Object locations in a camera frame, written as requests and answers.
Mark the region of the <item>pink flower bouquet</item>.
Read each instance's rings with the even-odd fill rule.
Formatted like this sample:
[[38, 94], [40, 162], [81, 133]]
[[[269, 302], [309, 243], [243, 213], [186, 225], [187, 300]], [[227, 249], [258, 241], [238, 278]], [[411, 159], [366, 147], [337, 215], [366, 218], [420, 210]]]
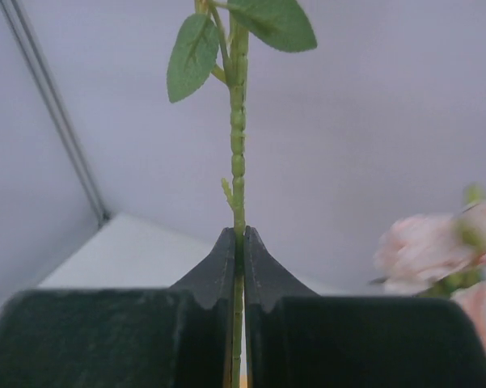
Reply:
[[232, 179], [222, 181], [235, 232], [235, 306], [230, 384], [240, 385], [243, 334], [243, 239], [245, 218], [245, 129], [249, 36], [283, 53], [316, 49], [311, 21], [295, 0], [197, 1], [180, 26], [167, 66], [167, 97], [186, 99], [210, 77], [224, 83], [230, 96]]

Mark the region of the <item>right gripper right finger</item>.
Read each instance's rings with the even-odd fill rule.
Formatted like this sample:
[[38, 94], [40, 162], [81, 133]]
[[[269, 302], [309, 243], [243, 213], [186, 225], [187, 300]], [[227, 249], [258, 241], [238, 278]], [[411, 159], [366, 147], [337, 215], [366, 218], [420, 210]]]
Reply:
[[321, 296], [244, 241], [251, 387], [486, 387], [486, 352], [454, 302]]

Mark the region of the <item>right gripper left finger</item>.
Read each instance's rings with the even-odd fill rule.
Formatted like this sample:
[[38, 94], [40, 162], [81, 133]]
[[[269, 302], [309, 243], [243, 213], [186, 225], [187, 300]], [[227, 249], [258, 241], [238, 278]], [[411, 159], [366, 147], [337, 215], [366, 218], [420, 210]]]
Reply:
[[235, 234], [167, 288], [29, 289], [0, 312], [0, 387], [228, 387]]

